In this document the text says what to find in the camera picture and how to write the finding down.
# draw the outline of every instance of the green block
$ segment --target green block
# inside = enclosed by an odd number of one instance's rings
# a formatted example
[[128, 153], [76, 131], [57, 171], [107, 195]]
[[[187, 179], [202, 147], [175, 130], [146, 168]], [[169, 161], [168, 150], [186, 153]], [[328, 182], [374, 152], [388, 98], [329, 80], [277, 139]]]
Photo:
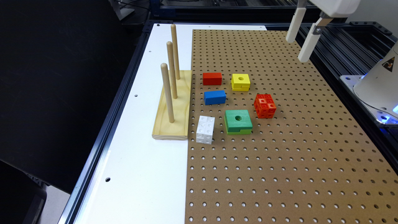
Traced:
[[228, 134], [250, 134], [253, 129], [248, 110], [226, 110], [224, 120]]
[[233, 135], [233, 134], [251, 134], [251, 129], [242, 129], [240, 132], [226, 132], [227, 135]]

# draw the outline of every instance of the orange block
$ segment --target orange block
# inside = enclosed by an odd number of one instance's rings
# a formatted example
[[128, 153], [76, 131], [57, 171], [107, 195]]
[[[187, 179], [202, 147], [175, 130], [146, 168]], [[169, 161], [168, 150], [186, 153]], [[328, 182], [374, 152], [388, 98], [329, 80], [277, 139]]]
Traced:
[[276, 111], [276, 105], [270, 94], [257, 94], [254, 108], [258, 118], [273, 118]]

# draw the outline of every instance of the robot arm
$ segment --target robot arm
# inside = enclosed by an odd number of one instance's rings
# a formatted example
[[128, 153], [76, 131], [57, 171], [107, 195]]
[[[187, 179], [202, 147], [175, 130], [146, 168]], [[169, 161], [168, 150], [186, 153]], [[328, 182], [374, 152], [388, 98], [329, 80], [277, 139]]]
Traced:
[[[354, 13], [360, 1], [361, 0], [311, 0], [312, 3], [322, 10], [322, 13], [319, 20], [312, 24], [302, 50], [298, 55], [298, 59], [301, 62], [307, 62], [325, 26], [331, 22], [333, 18], [344, 18]], [[305, 14], [306, 3], [307, 0], [298, 0], [296, 12], [286, 35], [286, 40], [289, 43], [295, 40], [297, 32], [299, 31], [300, 24]]]

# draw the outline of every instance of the blue light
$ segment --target blue light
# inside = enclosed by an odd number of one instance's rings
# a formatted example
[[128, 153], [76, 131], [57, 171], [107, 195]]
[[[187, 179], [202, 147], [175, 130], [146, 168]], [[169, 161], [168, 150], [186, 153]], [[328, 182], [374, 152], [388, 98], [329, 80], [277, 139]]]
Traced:
[[385, 117], [382, 117], [381, 119], [382, 119], [381, 122], [387, 123], [387, 121], [388, 121], [388, 119], [390, 119], [390, 117], [389, 116], [385, 116]]

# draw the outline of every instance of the colored block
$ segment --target colored block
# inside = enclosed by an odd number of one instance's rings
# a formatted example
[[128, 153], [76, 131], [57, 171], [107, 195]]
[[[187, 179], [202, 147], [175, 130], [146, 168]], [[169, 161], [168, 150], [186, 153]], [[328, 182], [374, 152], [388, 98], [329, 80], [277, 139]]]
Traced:
[[205, 105], [225, 103], [226, 95], [224, 90], [205, 92]]
[[250, 78], [248, 74], [232, 74], [231, 86], [233, 91], [249, 91]]
[[204, 85], [221, 85], [222, 82], [223, 82], [223, 76], [221, 72], [203, 73]]
[[270, 94], [257, 94], [254, 108], [258, 118], [273, 118], [276, 111], [274, 100]]
[[253, 125], [248, 110], [226, 110], [224, 120], [227, 134], [251, 134]]
[[200, 116], [197, 129], [197, 143], [211, 144], [215, 118]]

